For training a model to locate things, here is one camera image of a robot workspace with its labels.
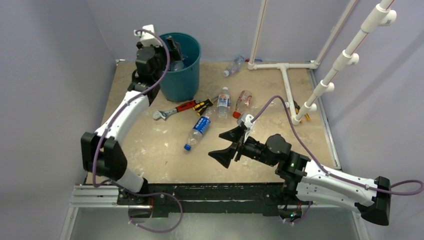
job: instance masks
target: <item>yellow tool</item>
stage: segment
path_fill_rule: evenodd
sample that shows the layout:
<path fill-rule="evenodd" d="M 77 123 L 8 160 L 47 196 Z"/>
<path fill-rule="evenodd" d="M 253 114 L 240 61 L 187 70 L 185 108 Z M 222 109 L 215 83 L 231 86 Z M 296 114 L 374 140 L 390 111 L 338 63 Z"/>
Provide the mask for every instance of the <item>yellow tool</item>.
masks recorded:
<path fill-rule="evenodd" d="M 212 99 L 206 99 L 206 100 L 204 100 L 204 101 L 201 101 L 200 103 L 198 103 L 198 104 L 196 104 L 194 107 L 193 107 L 193 110 L 194 111 L 197 111 L 197 115 L 199 115 L 199 116 L 201 116 L 205 111 L 206 111 L 206 109 L 208 108 L 208 107 L 211 107 L 211 106 L 213 106 L 214 105 L 214 102 L 216 101 L 216 100 L 218 100 L 218 97 L 219 96 L 216 96 L 216 97 L 214 97 L 214 98 L 212 98 Z"/>
<path fill-rule="evenodd" d="M 301 107 L 298 105 L 298 103 L 295 100 L 293 100 L 293 103 L 294 103 L 294 108 L 296 109 L 296 113 L 298 114 Z M 311 118 L 309 117 L 309 115 L 307 113 L 305 114 L 305 117 L 306 117 L 307 121 L 311 120 Z"/>

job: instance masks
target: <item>wall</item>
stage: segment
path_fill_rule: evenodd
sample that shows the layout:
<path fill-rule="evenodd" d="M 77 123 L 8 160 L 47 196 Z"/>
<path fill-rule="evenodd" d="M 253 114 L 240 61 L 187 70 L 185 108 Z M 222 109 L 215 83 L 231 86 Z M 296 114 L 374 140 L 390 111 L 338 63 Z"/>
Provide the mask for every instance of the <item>wall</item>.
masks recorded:
<path fill-rule="evenodd" d="M 314 60 L 349 0 L 269 0 L 258 58 Z M 135 59 L 134 29 L 154 24 L 159 34 L 183 32 L 202 47 L 202 61 L 249 56 L 260 0 L 88 0 L 116 59 Z"/>
<path fill-rule="evenodd" d="M 320 81 L 360 29 L 378 0 L 358 3 L 327 57 L 315 72 Z M 334 79 L 323 105 L 344 171 L 387 177 L 392 183 L 424 180 L 424 2 L 396 1 L 396 22 L 379 27 L 358 48 L 359 63 Z M 417 189 L 411 184 L 396 191 Z M 418 240 L 424 236 L 424 194 L 393 196 L 390 226 L 367 224 L 372 240 Z"/>
<path fill-rule="evenodd" d="M 115 60 L 84 1 L 0 3 L 0 232 L 58 239 Z"/>

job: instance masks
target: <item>teal trash bin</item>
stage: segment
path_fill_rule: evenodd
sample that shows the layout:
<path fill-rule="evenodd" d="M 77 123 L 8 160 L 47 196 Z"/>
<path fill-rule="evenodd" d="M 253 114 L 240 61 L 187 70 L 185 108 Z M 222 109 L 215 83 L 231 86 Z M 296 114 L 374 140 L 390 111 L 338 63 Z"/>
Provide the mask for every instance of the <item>teal trash bin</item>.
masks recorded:
<path fill-rule="evenodd" d="M 185 68 L 179 71 L 169 71 L 160 83 L 160 90 L 169 101 L 177 103 L 190 101 L 199 89 L 202 49 L 199 42 L 188 34 L 171 32 L 160 35 L 160 38 L 166 43 L 168 36 L 172 36 L 174 41 L 180 44 L 181 54 L 185 57 Z"/>

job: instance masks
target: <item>bottle cap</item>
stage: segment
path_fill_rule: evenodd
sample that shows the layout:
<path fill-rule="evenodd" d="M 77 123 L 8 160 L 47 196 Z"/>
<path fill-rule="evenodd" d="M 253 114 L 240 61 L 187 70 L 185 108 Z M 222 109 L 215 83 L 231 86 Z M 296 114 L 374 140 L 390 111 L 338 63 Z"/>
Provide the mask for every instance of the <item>bottle cap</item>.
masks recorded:
<path fill-rule="evenodd" d="M 190 149 L 192 149 L 192 146 L 186 144 L 186 145 L 184 145 L 184 149 L 187 150 L 187 151 L 190 151 Z"/>
<path fill-rule="evenodd" d="M 233 113 L 232 113 L 232 116 L 233 116 L 235 119 L 239 119 L 239 118 L 240 118 L 240 116 L 241 116 L 241 114 L 240 114 L 240 112 L 235 111 L 235 112 L 233 112 Z"/>

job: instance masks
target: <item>wooden table surface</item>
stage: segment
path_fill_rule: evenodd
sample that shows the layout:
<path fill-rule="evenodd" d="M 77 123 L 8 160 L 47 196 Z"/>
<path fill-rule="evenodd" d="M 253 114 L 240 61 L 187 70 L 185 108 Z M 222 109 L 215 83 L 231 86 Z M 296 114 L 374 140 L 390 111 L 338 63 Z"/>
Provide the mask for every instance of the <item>wooden table surface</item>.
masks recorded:
<path fill-rule="evenodd" d="M 256 115 L 265 103 L 274 95 L 284 99 L 286 91 L 281 72 L 277 69 L 247 70 L 231 77 L 223 77 L 222 71 L 227 62 L 200 63 L 200 87 L 195 99 L 205 100 L 218 95 L 223 87 L 228 87 L 231 93 L 231 113 L 242 90 L 252 92 L 249 112 Z M 119 63 L 103 116 L 105 122 L 121 103 L 131 81 L 131 73 L 136 68 L 133 62 Z M 305 69 L 289 69 L 288 78 L 294 99 L 303 103 L 312 93 L 311 81 Z M 281 182 L 274 172 L 275 167 L 242 156 L 240 161 L 232 161 L 229 169 L 224 168 L 208 152 L 225 149 L 229 141 L 218 138 L 237 126 L 232 116 L 225 123 L 218 123 L 216 117 L 211 119 L 209 129 L 201 142 L 190 152 L 184 150 L 189 131 L 199 117 L 189 109 L 171 115 L 166 121 L 153 120 L 157 110 L 167 111 L 178 106 L 167 101 L 159 92 L 152 105 L 141 114 L 129 131 L 122 149 L 128 160 L 128 166 L 137 174 L 145 177 L 149 183 L 264 183 Z M 333 161 L 327 145 L 323 123 L 318 112 L 309 114 L 311 121 L 303 121 L 295 127 L 298 135 L 318 160 L 328 167 L 333 167 Z M 275 99 L 268 109 L 258 118 L 250 136 L 265 143 L 274 134 L 281 134 L 292 150 L 308 155 L 294 137 L 283 105 Z M 88 173 L 87 184 L 91 183 L 91 173 Z"/>

